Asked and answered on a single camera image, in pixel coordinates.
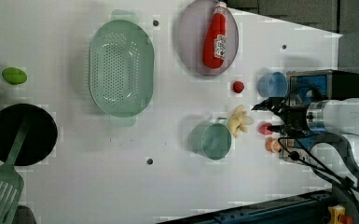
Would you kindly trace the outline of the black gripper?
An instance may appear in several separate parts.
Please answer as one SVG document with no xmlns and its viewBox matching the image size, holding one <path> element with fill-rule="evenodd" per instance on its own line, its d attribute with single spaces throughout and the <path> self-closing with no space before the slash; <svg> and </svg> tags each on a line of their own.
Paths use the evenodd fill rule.
<svg viewBox="0 0 359 224">
<path fill-rule="evenodd" d="M 306 121 L 307 109 L 306 105 L 289 106 L 283 97 L 270 97 L 255 105 L 252 111 L 270 110 L 282 120 L 283 124 L 270 125 L 269 131 L 292 138 L 299 138 L 305 136 L 310 130 Z"/>
</svg>

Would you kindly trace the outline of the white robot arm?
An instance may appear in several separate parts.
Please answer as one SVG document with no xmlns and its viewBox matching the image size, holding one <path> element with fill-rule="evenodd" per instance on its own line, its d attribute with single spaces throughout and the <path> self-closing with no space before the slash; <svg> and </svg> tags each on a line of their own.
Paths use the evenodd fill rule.
<svg viewBox="0 0 359 224">
<path fill-rule="evenodd" d="M 269 130 L 282 135 L 278 143 L 290 160 L 345 189 L 359 211 L 359 98 L 290 106 L 270 97 L 254 109 L 279 117 L 283 123 Z"/>
</svg>

